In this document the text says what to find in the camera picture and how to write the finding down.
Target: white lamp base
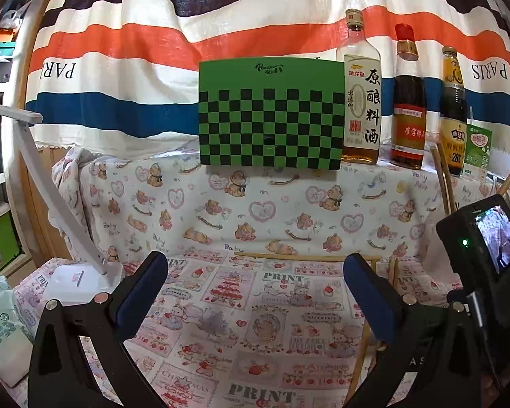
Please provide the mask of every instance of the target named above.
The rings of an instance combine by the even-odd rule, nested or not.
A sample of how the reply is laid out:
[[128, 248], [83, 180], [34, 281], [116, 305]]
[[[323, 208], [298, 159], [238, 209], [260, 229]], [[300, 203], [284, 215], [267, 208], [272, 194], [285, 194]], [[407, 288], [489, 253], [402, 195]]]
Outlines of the white lamp base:
[[45, 301], [57, 299], [63, 306], [87, 304], [102, 293], [112, 293], [124, 277], [123, 265], [110, 262], [101, 275], [91, 264], [58, 266], [44, 291]]

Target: striped curtain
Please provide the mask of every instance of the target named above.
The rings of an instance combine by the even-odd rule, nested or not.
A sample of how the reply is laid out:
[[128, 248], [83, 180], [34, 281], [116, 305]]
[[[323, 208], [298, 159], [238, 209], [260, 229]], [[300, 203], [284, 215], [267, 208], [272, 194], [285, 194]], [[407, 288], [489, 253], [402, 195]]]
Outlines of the striped curtain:
[[407, 23], [425, 77], [428, 131], [438, 130], [442, 45], [453, 46], [474, 123], [510, 154], [510, 28], [496, 0], [50, 0], [28, 76], [27, 108], [45, 121], [35, 138], [115, 155], [165, 150], [197, 134], [201, 61], [334, 60], [348, 8], [363, 11], [382, 57], [382, 139], [390, 139], [394, 27]]

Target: orange stripe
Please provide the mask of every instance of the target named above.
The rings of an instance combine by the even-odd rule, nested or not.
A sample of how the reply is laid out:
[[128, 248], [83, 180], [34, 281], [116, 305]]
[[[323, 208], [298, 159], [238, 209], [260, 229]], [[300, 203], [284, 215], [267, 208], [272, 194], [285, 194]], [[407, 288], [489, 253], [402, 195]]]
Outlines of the orange stripe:
[[[473, 61], [499, 57], [510, 64], [510, 52], [502, 38], [492, 31], [468, 36], [432, 13], [397, 15], [383, 6], [366, 8], [363, 17], [367, 37], [384, 35], [396, 39], [395, 24], [406, 23], [414, 28], [416, 40], [431, 39], [453, 46]], [[33, 52], [29, 72], [41, 69], [48, 57], [79, 58], [88, 52], [112, 58], [142, 58], [154, 64], [198, 70], [200, 61], [322, 52], [337, 47], [343, 33], [344, 25], [340, 20], [333, 24], [266, 26], [190, 43], [174, 28], [129, 23], [121, 29], [111, 29], [91, 24], [79, 33], [53, 33], [49, 45]]]

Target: checkerboard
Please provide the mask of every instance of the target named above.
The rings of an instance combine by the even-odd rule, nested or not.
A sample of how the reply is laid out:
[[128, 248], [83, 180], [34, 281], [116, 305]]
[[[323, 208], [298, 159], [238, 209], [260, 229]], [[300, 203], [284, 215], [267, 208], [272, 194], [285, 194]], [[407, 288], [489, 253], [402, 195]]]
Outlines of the checkerboard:
[[343, 63], [308, 58], [203, 62], [201, 163], [337, 170], [344, 102]]

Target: glass bottle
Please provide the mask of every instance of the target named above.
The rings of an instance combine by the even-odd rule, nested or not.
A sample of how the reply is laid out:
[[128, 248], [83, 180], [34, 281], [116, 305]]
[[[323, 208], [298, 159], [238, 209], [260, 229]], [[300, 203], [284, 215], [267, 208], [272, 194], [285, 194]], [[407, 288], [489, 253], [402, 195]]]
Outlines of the glass bottle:
[[347, 39], [336, 50], [344, 62], [345, 127], [341, 160], [376, 164], [381, 130], [381, 58], [365, 38], [363, 14], [346, 10]]
[[425, 149], [427, 101], [414, 31], [407, 24], [395, 26], [397, 36], [393, 92], [391, 162], [421, 169]]
[[440, 96], [439, 141], [446, 154], [450, 174], [461, 175], [466, 145], [466, 97], [457, 50], [442, 47], [442, 94]]

